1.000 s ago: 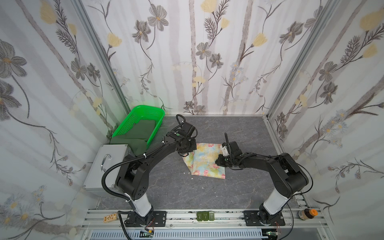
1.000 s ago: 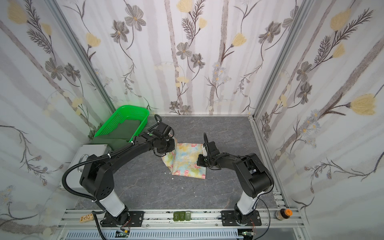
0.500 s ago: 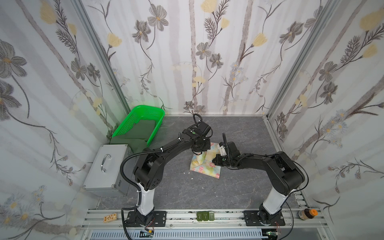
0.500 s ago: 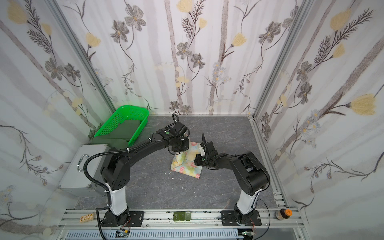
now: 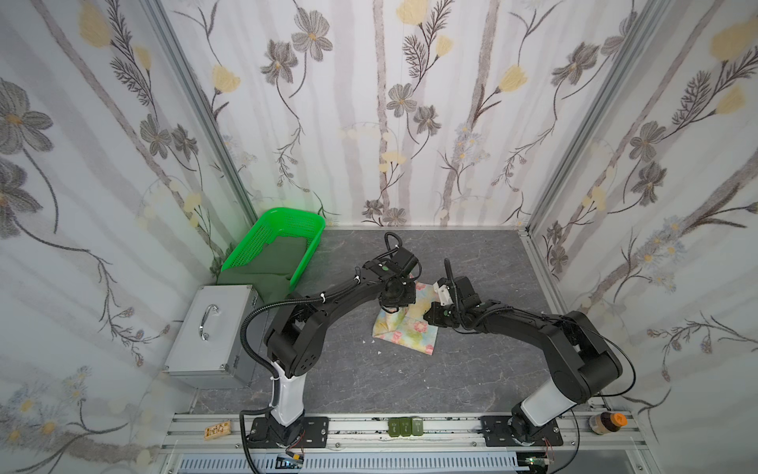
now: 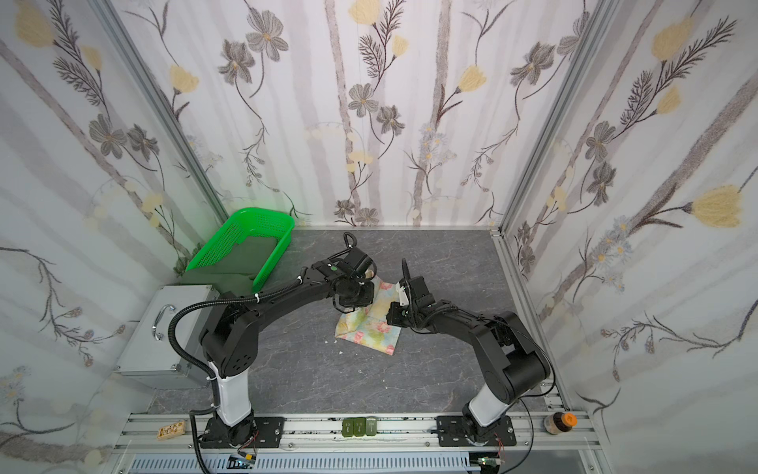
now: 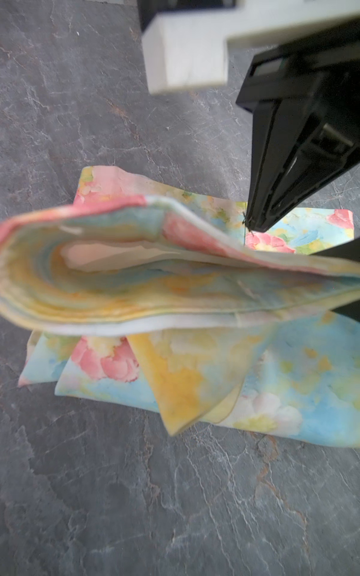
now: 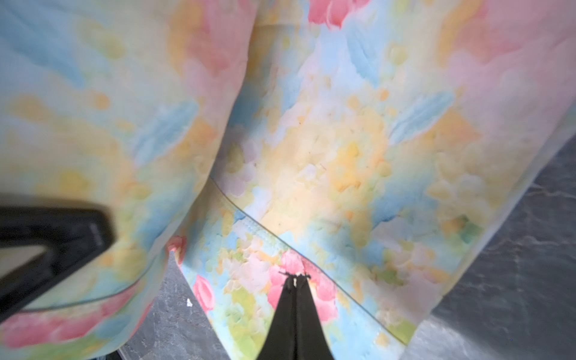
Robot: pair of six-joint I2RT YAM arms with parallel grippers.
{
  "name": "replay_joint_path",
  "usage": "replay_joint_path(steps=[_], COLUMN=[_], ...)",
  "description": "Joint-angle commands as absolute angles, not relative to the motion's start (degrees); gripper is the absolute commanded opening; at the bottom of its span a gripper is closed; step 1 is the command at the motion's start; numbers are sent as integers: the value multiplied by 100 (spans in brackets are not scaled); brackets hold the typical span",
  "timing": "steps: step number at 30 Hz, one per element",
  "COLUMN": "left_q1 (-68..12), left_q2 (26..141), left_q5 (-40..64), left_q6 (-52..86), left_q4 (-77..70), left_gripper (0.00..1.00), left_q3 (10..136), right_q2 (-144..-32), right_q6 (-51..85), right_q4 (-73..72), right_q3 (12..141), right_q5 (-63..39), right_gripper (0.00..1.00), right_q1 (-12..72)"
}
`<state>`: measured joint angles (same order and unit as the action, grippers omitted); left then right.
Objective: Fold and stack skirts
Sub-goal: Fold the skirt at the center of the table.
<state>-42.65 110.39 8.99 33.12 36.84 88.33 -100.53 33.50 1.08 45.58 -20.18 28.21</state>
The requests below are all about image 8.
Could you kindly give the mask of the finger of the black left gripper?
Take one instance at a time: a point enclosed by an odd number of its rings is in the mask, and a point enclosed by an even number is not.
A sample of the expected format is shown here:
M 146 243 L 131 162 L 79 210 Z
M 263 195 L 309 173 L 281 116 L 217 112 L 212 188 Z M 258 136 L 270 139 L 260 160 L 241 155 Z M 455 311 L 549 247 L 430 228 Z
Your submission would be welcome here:
M 114 237 L 101 209 L 1 207 L 1 321 L 102 255 Z

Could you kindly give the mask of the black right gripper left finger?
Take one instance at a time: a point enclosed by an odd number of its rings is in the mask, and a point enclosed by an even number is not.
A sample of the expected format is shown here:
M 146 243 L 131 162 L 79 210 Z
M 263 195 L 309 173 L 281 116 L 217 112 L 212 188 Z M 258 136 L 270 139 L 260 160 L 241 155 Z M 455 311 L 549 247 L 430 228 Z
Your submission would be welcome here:
M 296 276 L 286 275 L 270 329 L 257 360 L 296 358 Z

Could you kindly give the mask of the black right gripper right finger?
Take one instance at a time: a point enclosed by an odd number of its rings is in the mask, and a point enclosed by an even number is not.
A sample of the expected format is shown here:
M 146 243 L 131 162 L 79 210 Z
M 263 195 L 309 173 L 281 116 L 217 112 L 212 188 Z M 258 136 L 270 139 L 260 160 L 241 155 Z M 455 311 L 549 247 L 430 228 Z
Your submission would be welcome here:
M 323 334 L 308 277 L 302 274 L 295 278 L 295 358 L 334 360 Z

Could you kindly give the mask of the floral pastel skirt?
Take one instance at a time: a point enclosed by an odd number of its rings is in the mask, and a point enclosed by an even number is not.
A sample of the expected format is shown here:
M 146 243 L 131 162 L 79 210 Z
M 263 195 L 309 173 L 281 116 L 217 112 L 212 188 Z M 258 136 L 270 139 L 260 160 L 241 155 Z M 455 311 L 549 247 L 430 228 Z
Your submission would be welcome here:
M 3 1 L 1 206 L 115 237 L 1 357 L 118 350 L 175 257 L 231 359 L 287 274 L 334 359 L 399 359 L 574 133 L 573 1 Z

